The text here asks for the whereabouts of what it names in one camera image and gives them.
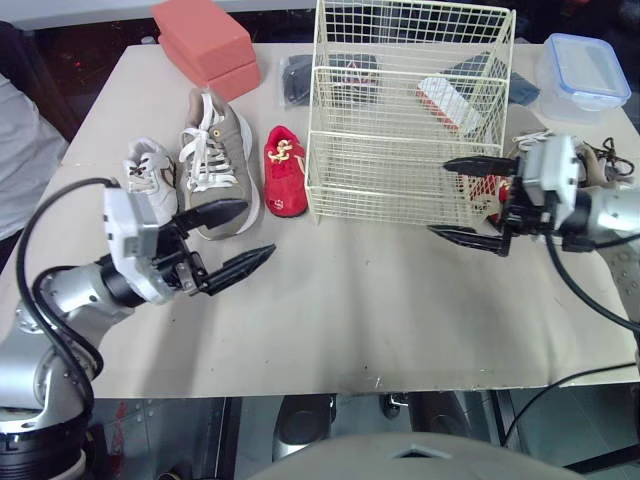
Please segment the table surface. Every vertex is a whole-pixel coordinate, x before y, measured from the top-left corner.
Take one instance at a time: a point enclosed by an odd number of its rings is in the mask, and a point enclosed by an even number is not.
[[[261,163],[269,130],[283,123],[306,138],[308,108],[283,109],[278,62],[305,44],[255,45],[263,82],[232,102],[254,129]],[[533,80],[539,46],[515,47],[514,70]],[[115,176],[127,143],[149,136],[177,154],[190,82],[159,46],[129,47],[96,100],[51,193],[74,180]],[[598,126],[551,122],[639,160],[640,137],[621,109]],[[33,277],[107,251],[102,194],[84,189],[42,220],[28,253]],[[539,386],[579,370],[634,358],[631,334],[583,305],[564,286],[542,244],[513,242],[508,258],[456,247],[424,228],[262,213],[246,233],[190,244],[212,270],[244,250],[278,249],[241,284],[214,298],[181,295],[143,305],[110,330],[98,397],[198,397]],[[598,301],[624,314],[604,261],[565,254],[569,271]],[[13,259],[0,277],[0,338],[18,295]],[[585,383],[637,381],[635,369]]]

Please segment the pink foam block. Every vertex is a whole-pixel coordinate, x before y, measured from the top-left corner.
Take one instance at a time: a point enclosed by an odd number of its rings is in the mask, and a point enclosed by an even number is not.
[[[165,40],[202,78],[256,60],[249,33],[211,0],[169,0],[151,11]]]
[[[167,57],[185,74],[185,76],[199,87],[210,87],[227,102],[245,94],[260,84],[260,69],[256,62],[234,68],[216,78],[201,77],[193,66],[180,55],[173,43],[164,35],[158,38]]]

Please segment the small white shoe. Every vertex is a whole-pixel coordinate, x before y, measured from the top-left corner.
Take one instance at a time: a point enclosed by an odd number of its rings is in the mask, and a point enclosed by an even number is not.
[[[129,156],[123,162],[127,191],[146,193],[160,225],[178,210],[174,188],[175,168],[169,152],[149,138],[138,138],[129,144]]]

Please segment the wire basket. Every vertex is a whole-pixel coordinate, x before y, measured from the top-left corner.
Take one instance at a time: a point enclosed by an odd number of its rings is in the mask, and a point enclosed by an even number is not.
[[[305,186],[316,215],[476,226],[499,179],[442,163],[501,155],[515,12],[319,0]]]

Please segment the white sleeve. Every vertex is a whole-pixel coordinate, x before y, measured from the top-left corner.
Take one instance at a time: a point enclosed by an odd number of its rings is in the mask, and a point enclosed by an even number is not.
[[[0,240],[24,227],[67,146],[33,102],[0,75]]]

